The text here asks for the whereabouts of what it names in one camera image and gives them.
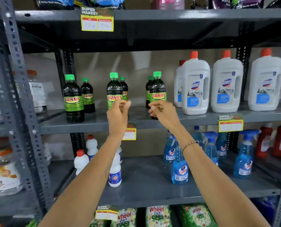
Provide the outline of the yellow price tag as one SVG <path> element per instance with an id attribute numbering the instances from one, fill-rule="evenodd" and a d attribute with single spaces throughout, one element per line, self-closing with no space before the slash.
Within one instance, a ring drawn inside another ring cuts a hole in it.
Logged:
<path id="1" fill-rule="evenodd" d="M 122 138 L 123 141 L 125 140 L 136 140 L 136 123 L 128 122 L 127 128 Z"/>
<path id="2" fill-rule="evenodd" d="M 244 120 L 242 114 L 218 116 L 218 132 L 239 132 L 244 129 Z"/>
<path id="3" fill-rule="evenodd" d="M 80 7 L 82 31 L 113 32 L 114 11 L 108 8 Z"/>
<path id="4" fill-rule="evenodd" d="M 119 209 L 115 206 L 103 205 L 97 206 L 94 218 L 96 220 L 117 221 Z"/>

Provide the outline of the person's left hand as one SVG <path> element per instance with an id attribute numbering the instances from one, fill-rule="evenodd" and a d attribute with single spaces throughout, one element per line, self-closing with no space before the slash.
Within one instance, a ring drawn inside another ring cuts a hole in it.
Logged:
<path id="1" fill-rule="evenodd" d="M 122 140 L 127 128 L 128 114 L 113 112 L 113 105 L 107 111 L 109 135 Z"/>

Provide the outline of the blue detergent pouch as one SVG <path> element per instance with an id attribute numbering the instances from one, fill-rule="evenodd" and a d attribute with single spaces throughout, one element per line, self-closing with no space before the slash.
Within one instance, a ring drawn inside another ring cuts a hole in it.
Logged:
<path id="1" fill-rule="evenodd" d="M 88 6 L 95 8 L 110 8 L 116 10 L 125 10 L 124 0 L 84 0 Z"/>
<path id="2" fill-rule="evenodd" d="M 73 10 L 74 0 L 34 0 L 39 10 Z"/>

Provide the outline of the group of blue spray bottles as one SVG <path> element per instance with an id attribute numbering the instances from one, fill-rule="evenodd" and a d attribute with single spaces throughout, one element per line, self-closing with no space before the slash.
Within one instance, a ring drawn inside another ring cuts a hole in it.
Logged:
<path id="1" fill-rule="evenodd" d="M 246 129 L 239 132 L 243 135 L 243 141 L 239 148 L 234 166 L 233 175 L 236 178 L 246 179 L 251 176 L 253 166 L 253 137 L 257 136 L 259 130 Z M 203 133 L 203 147 L 206 155 L 219 166 L 219 159 L 228 154 L 228 138 L 225 132 L 208 131 Z"/>

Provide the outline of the person's right hand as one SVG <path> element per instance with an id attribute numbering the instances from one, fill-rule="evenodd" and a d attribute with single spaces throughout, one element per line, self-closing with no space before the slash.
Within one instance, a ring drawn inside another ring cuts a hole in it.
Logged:
<path id="1" fill-rule="evenodd" d="M 176 108 L 172 103 L 158 100 L 149 103 L 149 113 L 151 117 L 156 117 L 160 123 L 167 128 L 172 134 L 177 134 L 182 127 L 178 118 Z"/>

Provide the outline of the gray metal shelf rack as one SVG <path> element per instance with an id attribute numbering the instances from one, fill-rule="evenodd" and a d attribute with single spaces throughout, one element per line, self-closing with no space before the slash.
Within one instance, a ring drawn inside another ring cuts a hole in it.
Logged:
<path id="1" fill-rule="evenodd" d="M 14 11 L 12 0 L 0 0 L 0 20 L 3 26 L 0 30 L 5 32 L 3 43 L 7 50 L 10 65 L 13 62 L 14 70 L 23 74 L 18 82 L 22 91 L 27 91 L 27 72 L 24 53 L 36 52 L 55 52 L 56 63 L 58 66 L 59 83 L 63 84 L 64 73 L 63 65 L 66 72 L 75 72 L 75 63 L 73 55 L 75 53 L 86 52 L 134 52 L 134 51 L 158 51 L 169 50 L 171 52 L 177 49 L 201 49 L 201 48 L 235 48 L 244 49 L 242 62 L 248 67 L 248 58 L 250 48 L 242 44 L 242 40 L 249 42 L 251 37 L 261 37 L 262 33 L 267 30 L 279 30 L 281 27 L 281 9 L 243 9 L 243 10 L 115 10 L 114 20 L 115 29 L 113 32 L 86 32 L 81 30 L 80 14 L 81 10 L 52 10 L 52 11 Z M 263 27 L 254 29 L 253 32 L 241 34 L 242 27 L 245 23 L 254 23 Z M 221 31 L 224 26 L 233 28 L 238 33 L 237 37 L 228 37 L 226 32 Z M 219 31 L 225 36 L 203 39 L 213 31 Z M 122 182 L 123 190 L 107 188 L 107 195 L 99 204 L 110 201 L 111 195 L 121 195 L 120 192 L 127 191 L 127 198 L 123 196 L 113 199 L 112 206 L 120 208 L 125 207 L 145 207 L 151 205 L 174 205 L 178 203 L 192 203 L 203 200 L 195 183 L 182 193 L 175 197 L 174 190 L 170 189 L 170 182 L 162 179 L 161 182 L 154 183 L 153 176 L 150 173 L 142 173 L 140 169 L 157 169 L 157 175 L 161 176 L 162 171 L 153 167 L 153 163 L 162 165 L 161 155 L 157 155 L 157 147 L 162 148 L 162 144 L 150 147 L 148 153 L 154 153 L 153 156 L 140 156 L 144 153 L 142 145 L 151 145 L 153 142 L 149 138 L 156 138 L 157 134 L 148 134 L 143 139 L 139 139 L 140 131 L 149 131 L 149 129 L 164 128 L 158 120 L 149 117 L 148 109 L 145 106 L 132 106 L 129 112 L 128 122 L 136 123 L 136 141 L 125 141 L 131 147 L 132 154 L 135 157 L 125 157 L 127 164 L 124 162 L 123 167 L 128 169 L 135 166 L 135 172 L 129 174 L 135 175 L 135 179 L 128 178 Z M 77 149 L 85 146 L 83 133 L 105 132 L 108 130 L 106 109 L 97 109 L 96 113 L 85 116 L 85 122 L 70 124 L 67 122 L 64 111 L 61 115 L 54 118 L 38 122 L 40 134 L 75 134 L 77 141 L 70 142 L 71 147 Z M 274 196 L 280 195 L 279 205 L 276 210 L 276 216 L 273 226 L 281 226 L 281 172 L 275 171 L 274 165 L 265 165 L 263 161 L 254 163 L 254 172 L 250 179 L 239 180 L 233 177 L 233 170 L 228 167 L 223 168 L 229 176 L 236 179 L 237 185 L 241 185 L 244 193 L 250 197 Z"/>
<path id="2" fill-rule="evenodd" d="M 12 147 L 12 160 L 17 165 L 23 190 L 14 195 L 0 197 L 0 216 L 42 220 L 74 172 L 73 160 L 52 161 L 47 165 L 38 122 L 62 114 L 47 114 L 37 119 L 35 112 L 24 108 L 16 90 L 11 73 L 10 60 L 3 43 L 5 32 L 0 29 L 0 109 L 2 112 L 2 134 L 9 137 Z"/>

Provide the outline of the blue packet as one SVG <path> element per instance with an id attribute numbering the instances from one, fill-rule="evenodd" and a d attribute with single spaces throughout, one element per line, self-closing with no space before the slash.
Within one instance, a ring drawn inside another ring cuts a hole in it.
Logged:
<path id="1" fill-rule="evenodd" d="M 264 196 L 251 198 L 250 200 L 267 220 L 267 222 L 272 225 L 278 205 L 278 196 Z"/>

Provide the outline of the person's right forearm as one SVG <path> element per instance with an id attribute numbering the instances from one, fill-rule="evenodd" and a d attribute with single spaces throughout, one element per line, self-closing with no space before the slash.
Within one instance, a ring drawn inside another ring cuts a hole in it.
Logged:
<path id="1" fill-rule="evenodd" d="M 182 126 L 174 135 L 196 185 L 219 227 L 271 227 L 239 187 L 204 153 Z"/>

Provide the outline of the green detergent packet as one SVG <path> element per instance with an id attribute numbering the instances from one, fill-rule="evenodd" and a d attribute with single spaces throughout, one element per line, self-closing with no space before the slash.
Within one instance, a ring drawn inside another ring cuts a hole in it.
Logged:
<path id="1" fill-rule="evenodd" d="M 137 208 L 120 209 L 116 221 L 111 221 L 110 227 L 136 227 Z"/>
<path id="2" fill-rule="evenodd" d="M 146 207 L 146 227 L 173 227 L 169 205 Z"/>
<path id="3" fill-rule="evenodd" d="M 89 227 L 107 227 L 107 224 L 108 224 L 107 220 L 93 218 Z"/>
<path id="4" fill-rule="evenodd" d="M 180 205 L 183 227 L 218 227 L 205 203 Z"/>

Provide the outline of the pink bottle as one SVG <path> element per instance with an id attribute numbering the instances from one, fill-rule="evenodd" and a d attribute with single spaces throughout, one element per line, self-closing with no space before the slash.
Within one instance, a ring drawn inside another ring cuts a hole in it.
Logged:
<path id="1" fill-rule="evenodd" d="M 184 10 L 185 0 L 150 0 L 151 10 Z"/>

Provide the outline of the row of dark green-capped bottles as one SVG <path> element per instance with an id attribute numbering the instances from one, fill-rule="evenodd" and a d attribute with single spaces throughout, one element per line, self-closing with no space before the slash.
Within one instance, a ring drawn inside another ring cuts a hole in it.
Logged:
<path id="1" fill-rule="evenodd" d="M 73 74 L 65 75 L 65 85 L 63 87 L 63 100 L 69 123 L 79 123 L 85 120 L 85 113 L 94 113 L 93 87 L 87 78 L 83 78 L 83 85 L 79 87 L 75 83 Z M 124 100 L 123 87 L 118 81 L 118 73 L 110 73 L 110 82 L 107 84 L 107 105 L 110 109 L 115 101 Z"/>

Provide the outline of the person's left forearm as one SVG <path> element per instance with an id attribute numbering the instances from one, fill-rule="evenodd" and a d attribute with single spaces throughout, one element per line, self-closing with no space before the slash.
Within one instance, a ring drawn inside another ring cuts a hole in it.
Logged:
<path id="1" fill-rule="evenodd" d="M 63 191 L 38 227 L 90 226 L 124 133 L 109 134 L 98 153 Z"/>

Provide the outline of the purple detergent pouch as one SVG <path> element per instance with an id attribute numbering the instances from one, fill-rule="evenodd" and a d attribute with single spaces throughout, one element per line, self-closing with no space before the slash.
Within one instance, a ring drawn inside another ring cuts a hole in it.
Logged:
<path id="1" fill-rule="evenodd" d="M 264 0 L 232 0 L 231 9 L 261 9 Z"/>
<path id="2" fill-rule="evenodd" d="M 206 0 L 207 9 L 230 9 L 231 0 Z"/>

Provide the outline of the white jug orange cap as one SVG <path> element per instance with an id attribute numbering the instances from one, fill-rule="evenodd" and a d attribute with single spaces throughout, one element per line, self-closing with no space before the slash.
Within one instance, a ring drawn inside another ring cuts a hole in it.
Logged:
<path id="1" fill-rule="evenodd" d="M 185 62 L 186 60 L 180 60 L 174 73 L 174 103 L 178 108 L 182 107 L 182 66 Z"/>
<path id="2" fill-rule="evenodd" d="M 281 58 L 264 48 L 250 70 L 248 107 L 252 111 L 273 111 L 278 107 L 281 91 Z"/>
<path id="3" fill-rule="evenodd" d="M 210 94 L 210 66 L 198 59 L 198 51 L 182 65 L 182 110 L 186 115 L 207 112 Z"/>
<path id="4" fill-rule="evenodd" d="M 222 58 L 213 65 L 210 104 L 215 113 L 234 113 L 240 104 L 243 64 L 224 50 Z"/>

